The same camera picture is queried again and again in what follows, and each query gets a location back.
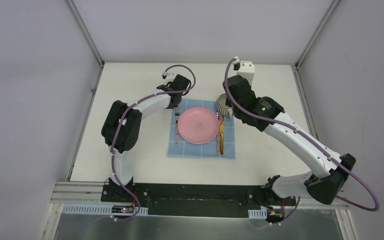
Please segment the pink handled fork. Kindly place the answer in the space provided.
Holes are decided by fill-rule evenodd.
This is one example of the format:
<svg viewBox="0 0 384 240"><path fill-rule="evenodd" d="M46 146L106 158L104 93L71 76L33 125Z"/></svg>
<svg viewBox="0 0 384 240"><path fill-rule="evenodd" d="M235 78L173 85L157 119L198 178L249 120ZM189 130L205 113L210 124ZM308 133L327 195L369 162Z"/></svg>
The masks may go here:
<svg viewBox="0 0 384 240"><path fill-rule="evenodd" d="M175 108L174 116L175 116L175 146L177 147L179 145L179 129L178 129L178 121L180 118L180 109L179 107Z"/></svg>

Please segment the grey ribbed mug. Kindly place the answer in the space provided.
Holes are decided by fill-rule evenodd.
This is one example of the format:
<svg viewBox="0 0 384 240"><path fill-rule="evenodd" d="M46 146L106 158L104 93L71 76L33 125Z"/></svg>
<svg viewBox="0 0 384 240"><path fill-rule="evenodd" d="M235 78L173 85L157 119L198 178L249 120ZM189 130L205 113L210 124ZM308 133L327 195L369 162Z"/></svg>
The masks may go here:
<svg viewBox="0 0 384 240"><path fill-rule="evenodd" d="M215 101L216 111L222 115L227 116L228 118L232 118L234 116L232 107L228 106L226 101L228 100L228 96L226 93L221 94Z"/></svg>

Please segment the pink plate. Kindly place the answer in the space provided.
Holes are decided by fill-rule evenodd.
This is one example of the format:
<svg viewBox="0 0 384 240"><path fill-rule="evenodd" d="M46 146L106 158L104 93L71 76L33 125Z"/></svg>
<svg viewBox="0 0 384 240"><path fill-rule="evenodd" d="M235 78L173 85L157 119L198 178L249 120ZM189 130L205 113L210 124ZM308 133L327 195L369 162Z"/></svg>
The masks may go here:
<svg viewBox="0 0 384 240"><path fill-rule="evenodd" d="M192 144L206 144L218 133L216 114L204 107L193 107L180 114L178 133Z"/></svg>

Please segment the pink handled spoon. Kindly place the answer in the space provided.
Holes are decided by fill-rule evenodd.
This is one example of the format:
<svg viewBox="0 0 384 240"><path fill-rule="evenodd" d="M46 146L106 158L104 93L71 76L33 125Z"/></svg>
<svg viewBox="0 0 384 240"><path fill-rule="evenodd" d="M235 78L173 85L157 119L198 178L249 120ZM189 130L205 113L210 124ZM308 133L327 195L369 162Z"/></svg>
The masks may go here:
<svg viewBox="0 0 384 240"><path fill-rule="evenodd" d="M220 113L219 112L216 112L216 117L217 117L217 120L218 120L218 131L217 131L217 136L216 136L216 153L218 155L221 154L221 151L220 151L220 124L221 124L221 116L220 116Z"/></svg>

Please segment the gold table knife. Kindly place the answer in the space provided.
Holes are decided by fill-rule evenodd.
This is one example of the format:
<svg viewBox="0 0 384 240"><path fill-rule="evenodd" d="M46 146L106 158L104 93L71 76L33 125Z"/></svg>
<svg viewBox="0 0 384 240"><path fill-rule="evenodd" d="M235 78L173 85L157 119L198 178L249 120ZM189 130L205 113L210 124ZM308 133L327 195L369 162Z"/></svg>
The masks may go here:
<svg viewBox="0 0 384 240"><path fill-rule="evenodd" d="M225 116L222 114L220 116L220 126L219 126L219 152L221 155L224 154L224 129L225 129Z"/></svg>

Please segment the blue checked cloth napkin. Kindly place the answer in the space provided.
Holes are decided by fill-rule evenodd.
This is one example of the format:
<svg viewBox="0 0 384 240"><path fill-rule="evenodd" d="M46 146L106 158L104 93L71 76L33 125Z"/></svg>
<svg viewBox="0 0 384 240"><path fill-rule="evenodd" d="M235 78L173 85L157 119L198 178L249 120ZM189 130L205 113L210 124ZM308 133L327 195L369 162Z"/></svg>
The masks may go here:
<svg viewBox="0 0 384 240"><path fill-rule="evenodd" d="M204 144L194 144L178 136L176 145L175 111L171 114L167 156L170 158L228 159L236 158L235 123L232 117L224 117L223 154L217 153L217 139Z"/></svg>

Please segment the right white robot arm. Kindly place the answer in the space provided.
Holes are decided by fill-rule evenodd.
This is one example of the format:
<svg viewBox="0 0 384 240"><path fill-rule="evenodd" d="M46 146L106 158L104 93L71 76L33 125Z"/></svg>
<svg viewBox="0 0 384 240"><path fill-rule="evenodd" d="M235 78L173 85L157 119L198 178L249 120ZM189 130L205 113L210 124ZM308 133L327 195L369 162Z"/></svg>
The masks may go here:
<svg viewBox="0 0 384 240"><path fill-rule="evenodd" d="M232 97L239 104L235 106L226 100L234 116L242 123L278 140L310 169L299 175L275 175L268 178L264 186L264 200L270 205L276 205L284 198L302 196L330 205L348 179L348 173L330 159L336 159L348 170L352 170L356 159L349 153L340 155L320 143L319 146L328 152L328 155L324 155L301 135L301 127L279 103L268 96L256 97L251 85L242 76L227 78L227 84Z"/></svg>

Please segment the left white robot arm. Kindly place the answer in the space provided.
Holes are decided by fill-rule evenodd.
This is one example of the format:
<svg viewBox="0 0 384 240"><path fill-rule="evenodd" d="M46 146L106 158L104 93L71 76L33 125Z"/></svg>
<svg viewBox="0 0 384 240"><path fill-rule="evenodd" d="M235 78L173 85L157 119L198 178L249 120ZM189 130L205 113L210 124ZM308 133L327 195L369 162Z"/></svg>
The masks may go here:
<svg viewBox="0 0 384 240"><path fill-rule="evenodd" d="M133 180L131 163L127 152L138 141L141 122L152 114L165 109L174 109L182 101L194 83L177 74L173 80L156 87L154 92L131 104L116 100L112 103L101 129L104 142L111 153L110 182L115 184L113 195L120 202L132 198L133 189L128 185Z"/></svg>

